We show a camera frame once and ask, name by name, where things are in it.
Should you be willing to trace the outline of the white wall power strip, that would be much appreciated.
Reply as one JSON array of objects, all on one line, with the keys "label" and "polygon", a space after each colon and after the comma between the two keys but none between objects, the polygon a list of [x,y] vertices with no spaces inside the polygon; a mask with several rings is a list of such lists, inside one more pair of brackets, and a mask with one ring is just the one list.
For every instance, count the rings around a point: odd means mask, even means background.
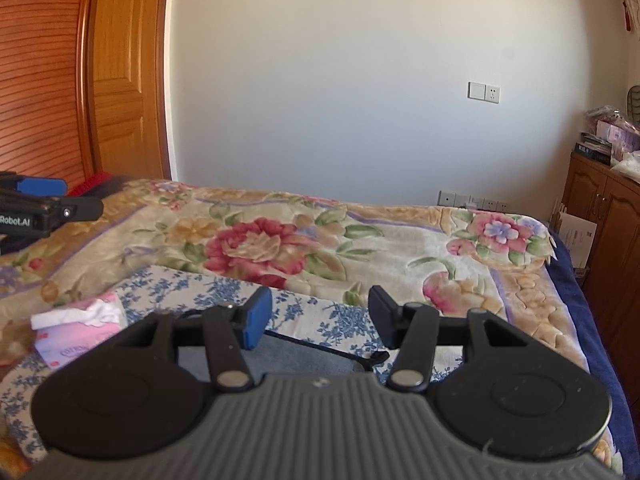
[{"label": "white wall power strip", "polygon": [[437,205],[445,207],[502,212],[503,214],[505,214],[509,209],[509,205],[505,202],[499,202],[498,200],[491,200],[490,198],[480,196],[465,195],[447,191],[438,192]]}]

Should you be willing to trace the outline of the purple and grey microfibre towel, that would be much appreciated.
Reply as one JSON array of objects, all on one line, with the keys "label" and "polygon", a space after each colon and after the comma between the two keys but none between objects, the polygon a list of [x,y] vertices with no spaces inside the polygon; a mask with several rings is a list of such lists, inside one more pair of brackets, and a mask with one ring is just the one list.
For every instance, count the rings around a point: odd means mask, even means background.
[{"label": "purple and grey microfibre towel", "polygon": [[[202,330],[204,311],[191,310],[172,320],[172,344],[177,361],[200,379],[209,378]],[[243,350],[242,353],[253,376],[254,385],[267,374],[334,376],[372,372],[390,357],[386,351],[375,351],[370,356],[356,356],[278,335],[267,329],[254,350]]]}]

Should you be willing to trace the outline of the brown wooden cabinet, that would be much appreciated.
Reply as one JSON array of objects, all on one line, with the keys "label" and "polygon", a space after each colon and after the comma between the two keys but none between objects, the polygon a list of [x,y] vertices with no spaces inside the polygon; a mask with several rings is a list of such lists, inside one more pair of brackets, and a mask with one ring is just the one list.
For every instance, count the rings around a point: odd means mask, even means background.
[{"label": "brown wooden cabinet", "polygon": [[570,155],[562,204],[597,225],[582,290],[620,382],[639,388],[639,185]]}]

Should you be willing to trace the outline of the dark blue bed sheet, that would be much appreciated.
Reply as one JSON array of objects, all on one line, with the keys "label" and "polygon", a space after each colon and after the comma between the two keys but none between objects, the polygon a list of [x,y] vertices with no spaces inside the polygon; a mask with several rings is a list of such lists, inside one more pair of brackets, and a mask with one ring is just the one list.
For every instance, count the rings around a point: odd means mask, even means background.
[{"label": "dark blue bed sheet", "polygon": [[612,417],[608,429],[616,450],[622,456],[623,472],[627,479],[638,479],[639,447],[623,387],[602,344],[588,301],[576,281],[570,253],[558,234],[550,231],[550,236],[555,242],[555,257],[547,263],[548,274],[570,312],[590,372],[606,385],[612,398]]}]

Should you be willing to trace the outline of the white wall switch socket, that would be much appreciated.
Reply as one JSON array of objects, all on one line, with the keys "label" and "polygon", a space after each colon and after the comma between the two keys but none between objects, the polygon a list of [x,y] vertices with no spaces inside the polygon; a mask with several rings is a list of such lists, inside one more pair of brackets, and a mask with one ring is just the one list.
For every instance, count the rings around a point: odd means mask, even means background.
[{"label": "white wall switch socket", "polygon": [[488,102],[492,104],[500,103],[500,88],[491,84],[481,84],[480,82],[470,81],[468,83],[468,98]]}]

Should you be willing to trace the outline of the pink cotton tissue box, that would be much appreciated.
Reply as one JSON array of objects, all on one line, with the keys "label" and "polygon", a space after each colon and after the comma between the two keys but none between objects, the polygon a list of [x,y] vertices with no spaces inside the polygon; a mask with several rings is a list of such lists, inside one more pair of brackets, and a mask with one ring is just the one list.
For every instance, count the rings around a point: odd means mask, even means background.
[{"label": "pink cotton tissue box", "polygon": [[58,370],[113,337],[128,325],[116,292],[34,314],[35,348],[50,370]]}]

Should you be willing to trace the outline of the colourful floral bed blanket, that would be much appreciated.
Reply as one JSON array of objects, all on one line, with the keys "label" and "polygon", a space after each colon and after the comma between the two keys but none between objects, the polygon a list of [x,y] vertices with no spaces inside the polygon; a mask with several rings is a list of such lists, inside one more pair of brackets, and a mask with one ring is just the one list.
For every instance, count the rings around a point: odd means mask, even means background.
[{"label": "colourful floral bed blanket", "polygon": [[516,214],[371,207],[133,180],[96,221],[56,222],[1,260],[20,318],[100,296],[148,266],[368,310],[382,286],[439,312],[430,383],[372,372],[267,374],[217,392],[152,313],[32,397],[32,479],[618,479],[612,399],[547,271],[550,233]]}]

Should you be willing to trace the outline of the white paper bag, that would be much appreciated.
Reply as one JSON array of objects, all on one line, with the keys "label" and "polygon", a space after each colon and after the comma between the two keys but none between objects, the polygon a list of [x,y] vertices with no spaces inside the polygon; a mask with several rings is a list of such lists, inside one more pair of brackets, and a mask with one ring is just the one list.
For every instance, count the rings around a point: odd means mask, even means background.
[{"label": "white paper bag", "polygon": [[559,213],[558,233],[570,253],[574,269],[584,270],[587,267],[596,232],[597,225],[594,222],[567,212]]}]

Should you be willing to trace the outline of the pink box on cabinet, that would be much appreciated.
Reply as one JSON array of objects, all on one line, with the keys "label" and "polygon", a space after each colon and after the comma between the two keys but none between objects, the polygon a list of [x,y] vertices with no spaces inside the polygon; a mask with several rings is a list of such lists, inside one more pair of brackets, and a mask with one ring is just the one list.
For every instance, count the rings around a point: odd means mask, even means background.
[{"label": "pink box on cabinet", "polygon": [[628,132],[608,122],[597,122],[597,137],[605,140],[612,146],[612,156],[620,159],[625,153],[632,153],[639,149],[639,136],[637,133]]}]

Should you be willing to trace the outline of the wooden panelled room door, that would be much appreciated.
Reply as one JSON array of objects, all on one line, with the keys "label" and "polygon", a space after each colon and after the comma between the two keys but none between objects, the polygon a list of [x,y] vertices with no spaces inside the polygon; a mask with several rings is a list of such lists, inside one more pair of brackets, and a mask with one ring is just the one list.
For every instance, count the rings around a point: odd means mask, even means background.
[{"label": "wooden panelled room door", "polygon": [[170,176],[164,101],[166,0],[91,0],[89,133],[96,168]]}]

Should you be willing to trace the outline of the wooden slatted wardrobe door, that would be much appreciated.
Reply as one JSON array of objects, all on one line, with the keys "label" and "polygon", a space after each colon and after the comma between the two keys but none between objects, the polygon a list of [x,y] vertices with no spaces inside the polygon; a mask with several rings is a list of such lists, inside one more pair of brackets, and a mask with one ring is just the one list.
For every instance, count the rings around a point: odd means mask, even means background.
[{"label": "wooden slatted wardrobe door", "polygon": [[61,178],[93,173],[79,118],[81,26],[88,0],[1,0],[1,169]]}]

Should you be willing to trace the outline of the white plastic bag on cabinet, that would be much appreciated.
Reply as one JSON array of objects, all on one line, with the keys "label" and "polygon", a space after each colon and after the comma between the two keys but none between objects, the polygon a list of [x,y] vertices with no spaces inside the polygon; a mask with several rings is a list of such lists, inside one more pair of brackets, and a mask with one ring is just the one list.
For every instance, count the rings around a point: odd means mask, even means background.
[{"label": "white plastic bag on cabinet", "polygon": [[613,156],[611,170],[629,180],[640,183],[640,152],[623,152],[618,158]]}]

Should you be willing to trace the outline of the red cloth at bedside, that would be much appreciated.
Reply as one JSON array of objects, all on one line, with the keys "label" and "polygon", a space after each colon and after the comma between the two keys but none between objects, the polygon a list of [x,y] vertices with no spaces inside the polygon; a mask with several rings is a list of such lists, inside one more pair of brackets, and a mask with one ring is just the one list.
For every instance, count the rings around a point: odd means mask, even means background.
[{"label": "red cloth at bedside", "polygon": [[67,192],[68,197],[80,197],[87,195],[89,192],[93,191],[98,186],[110,182],[114,179],[112,174],[108,172],[100,171],[96,174],[93,174],[91,177],[88,177],[84,182],[79,183],[74,186]]}]

